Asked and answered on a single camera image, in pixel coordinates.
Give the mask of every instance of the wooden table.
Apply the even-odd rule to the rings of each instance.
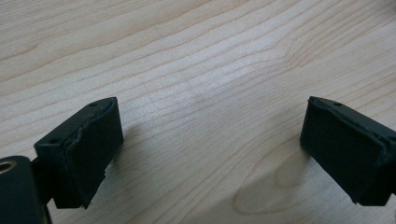
[[[301,149],[310,95],[396,129],[396,2],[0,2],[0,156],[117,96],[125,143],[54,223],[394,223]]]

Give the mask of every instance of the black plastic part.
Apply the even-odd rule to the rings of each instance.
[[[47,206],[40,201],[29,159],[0,160],[0,223],[51,223]]]
[[[117,98],[93,102],[35,143],[43,200],[58,208],[87,208],[105,169],[123,143]]]
[[[345,105],[310,97],[301,145],[354,203],[385,205],[396,190],[396,132]]]

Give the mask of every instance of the screw hole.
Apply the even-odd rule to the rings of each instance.
[[[3,161],[0,163],[0,174],[10,171],[17,163],[15,161]]]
[[[56,143],[58,143],[59,141],[61,141],[61,139],[59,139],[59,138],[52,138],[51,140],[49,140],[49,143],[50,143],[50,144],[56,144]]]

